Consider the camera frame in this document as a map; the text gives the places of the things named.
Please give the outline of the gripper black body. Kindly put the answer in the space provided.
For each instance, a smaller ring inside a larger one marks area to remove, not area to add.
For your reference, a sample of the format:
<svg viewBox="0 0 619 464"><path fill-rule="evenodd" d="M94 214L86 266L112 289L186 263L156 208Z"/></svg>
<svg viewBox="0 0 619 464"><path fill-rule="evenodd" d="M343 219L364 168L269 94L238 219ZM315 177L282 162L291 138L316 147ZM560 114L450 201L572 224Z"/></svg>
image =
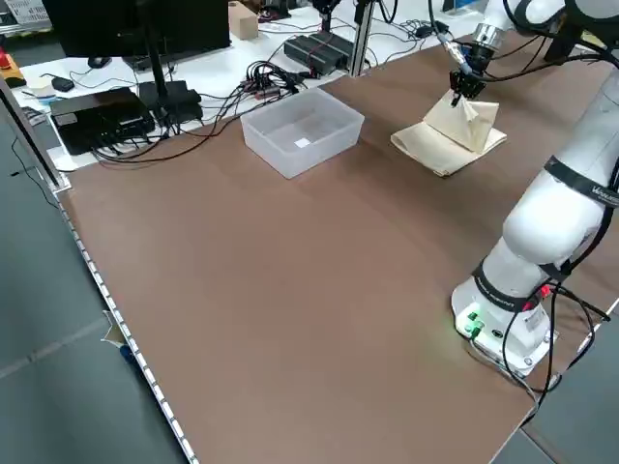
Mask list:
<svg viewBox="0 0 619 464"><path fill-rule="evenodd" d="M487 68L491 63L495 50L476 43L457 43L457 69L454 78L486 79Z"/></svg>

